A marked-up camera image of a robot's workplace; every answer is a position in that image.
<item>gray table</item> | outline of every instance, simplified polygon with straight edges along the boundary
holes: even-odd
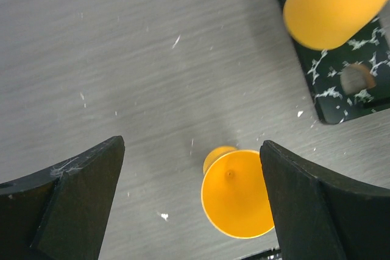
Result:
[[[231,239],[204,215],[202,161],[222,144],[272,139],[390,188],[389,112],[318,123],[276,0],[0,0],[0,56],[0,181],[125,139],[100,259],[277,246],[274,231]]]

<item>yellow cylinder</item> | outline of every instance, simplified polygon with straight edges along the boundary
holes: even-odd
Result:
[[[260,154],[222,146],[204,162],[201,199],[209,221],[239,239],[261,236],[274,227]]]
[[[364,27],[387,0],[287,0],[283,18],[291,36],[315,50],[334,49]]]

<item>gray wooden surface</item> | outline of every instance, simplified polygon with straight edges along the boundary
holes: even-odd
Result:
[[[276,0],[0,0],[0,56],[0,181],[125,139],[100,259],[275,247],[274,231],[231,239],[204,215],[202,161],[221,144],[272,139],[390,188],[389,112],[318,123]]]

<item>black marbled board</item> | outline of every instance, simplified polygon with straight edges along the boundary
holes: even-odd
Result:
[[[278,1],[283,9],[286,0]],[[292,42],[321,122],[338,124],[390,107],[390,50],[378,16],[333,50],[315,51]],[[368,66],[377,86],[345,94],[341,73],[353,63]]]

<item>orange cup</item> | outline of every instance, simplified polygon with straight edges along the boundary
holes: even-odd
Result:
[[[218,147],[206,157],[203,173],[202,206],[219,231],[250,239],[274,228],[259,152]]]

